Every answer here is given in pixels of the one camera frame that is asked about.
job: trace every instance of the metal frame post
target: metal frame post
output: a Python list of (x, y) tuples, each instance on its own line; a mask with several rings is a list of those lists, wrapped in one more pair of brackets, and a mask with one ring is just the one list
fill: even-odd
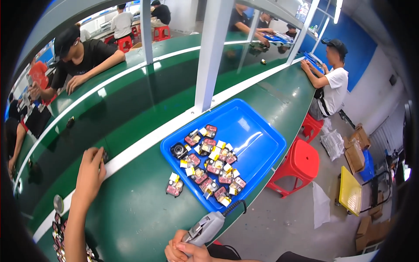
[(211, 107), (233, 3), (234, 0), (207, 2), (195, 91), (195, 107), (199, 112)]
[(304, 41), (305, 35), (307, 34), (307, 30), (310, 27), (311, 21), (313, 20), (314, 13), (316, 12), (316, 8), (320, 0), (313, 0), (311, 2), (310, 9), (308, 10), (307, 17), (305, 18), (305, 22), (303, 28), (300, 31), (300, 34), (297, 37), (297, 41), (294, 43), (294, 47), (290, 53), (290, 56), (287, 59), (287, 65), (291, 65), (292, 61), (294, 60), (295, 56), (297, 55), (298, 50), (300, 50), (301, 44)]
[(255, 13), (253, 15), (252, 25), (250, 26), (249, 35), (247, 36), (247, 42), (252, 42), (253, 38), (255, 37), (257, 24), (259, 22), (259, 16), (261, 12), (260, 10), (255, 9)]
[(153, 50), (151, 47), (151, 11), (148, 1), (140, 2), (140, 27), (141, 42), (144, 49), (145, 62), (151, 64), (153, 62)]
[(326, 18), (326, 22), (324, 22), (324, 26), (323, 26), (323, 28), (321, 29), (320, 34), (318, 35), (318, 38), (317, 38), (316, 44), (314, 45), (313, 50), (311, 50), (311, 52), (312, 52), (313, 54), (314, 54), (314, 51), (316, 50), (316, 48), (317, 48), (317, 46), (318, 46), (318, 44), (319, 44), (319, 42), (320, 42), (321, 38), (323, 37), (323, 33), (324, 33), (324, 31), (326, 30), (326, 27), (327, 27), (327, 24), (329, 23), (329, 20), (330, 20), (330, 16), (328, 16), (328, 17)]

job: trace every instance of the blue plastic tray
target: blue plastic tray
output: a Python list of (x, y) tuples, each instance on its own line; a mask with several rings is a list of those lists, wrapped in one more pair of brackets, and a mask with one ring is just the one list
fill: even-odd
[(320, 67), (318, 67), (318, 65), (316, 64), (317, 59), (312, 57), (309, 53), (304, 52), (304, 56), (305, 58), (310, 61), (310, 63), (314, 66), (315, 69), (319, 70), (319, 72), (324, 72), (323, 69), (321, 69)]
[[(191, 131), (201, 129), (207, 124), (217, 127), (214, 140), (221, 140), (233, 146), (237, 161), (232, 164), (232, 167), (240, 172), (240, 177), (247, 183), (240, 194), (232, 196), (231, 203), (245, 199), (252, 192), (278, 161), (287, 143), (278, 131), (241, 99), (233, 99), (217, 107), (163, 139), (160, 150), (186, 186), (208, 211), (223, 212), (226, 207), (218, 203), (213, 196), (208, 200), (205, 199), (199, 186), (186, 176), (184, 168), (180, 167), (180, 161), (170, 152), (171, 146), (177, 142), (185, 145), (184, 138)], [(204, 161), (207, 156), (199, 156), (194, 149), (189, 153), (195, 153), (201, 160), (199, 167), (205, 169)], [(218, 182), (217, 175), (208, 173), (208, 176), (215, 179), (219, 186), (225, 186), (228, 190), (227, 184)]]

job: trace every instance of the white t-shirt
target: white t-shirt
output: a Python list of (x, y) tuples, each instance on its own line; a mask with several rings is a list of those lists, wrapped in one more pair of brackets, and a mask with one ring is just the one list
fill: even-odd
[(86, 40), (89, 40), (91, 37), (89, 31), (87, 31), (86, 29), (81, 29), (80, 30), (80, 41), (81, 42), (85, 42)]
[(134, 17), (130, 12), (122, 12), (112, 18), (111, 30), (114, 30), (115, 39), (122, 38), (131, 33)]
[[(324, 103), (329, 114), (333, 115), (339, 110), (348, 90), (348, 71), (343, 67), (336, 70), (332, 68), (329, 74), (325, 76), (329, 84), (324, 86)], [(320, 99), (317, 102), (323, 115), (327, 116)]]

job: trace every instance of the pile of electronic parts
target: pile of electronic parts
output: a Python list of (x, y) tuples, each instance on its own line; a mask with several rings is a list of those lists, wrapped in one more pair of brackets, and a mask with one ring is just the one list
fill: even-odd
[[(206, 125), (200, 130), (190, 132), (184, 139), (186, 145), (176, 143), (170, 151), (173, 157), (180, 160), (180, 167), (185, 168), (186, 175), (199, 186), (206, 199), (213, 196), (220, 204), (227, 207), (232, 197), (242, 192), (246, 182), (240, 178), (239, 171), (232, 167), (237, 161), (232, 145), (214, 140), (216, 134), (217, 127)], [(201, 163), (197, 154), (208, 158)], [(218, 182), (209, 174), (217, 176)], [(179, 196), (183, 184), (179, 175), (172, 173), (166, 193), (174, 197)]]
[[(54, 221), (52, 222), (52, 237), (54, 239), (54, 250), (57, 252), (57, 259), (60, 262), (65, 262), (65, 252), (64, 252), (64, 232), (65, 227), (67, 226), (67, 219), (61, 221), (61, 216), (58, 213), (55, 213)], [(87, 262), (96, 262), (95, 255), (93, 251), (86, 244), (86, 261)]]

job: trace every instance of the black cap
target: black cap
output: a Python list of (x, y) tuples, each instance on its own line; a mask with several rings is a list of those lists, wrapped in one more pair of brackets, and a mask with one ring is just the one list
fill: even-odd
[(56, 62), (67, 56), (70, 47), (78, 37), (80, 37), (80, 29), (77, 25), (72, 25), (55, 38), (54, 52)]
[(326, 46), (334, 47), (338, 50), (338, 53), (345, 58), (345, 55), (348, 53), (348, 49), (346, 49), (345, 44), (340, 41), (339, 39), (332, 39), (326, 42)]

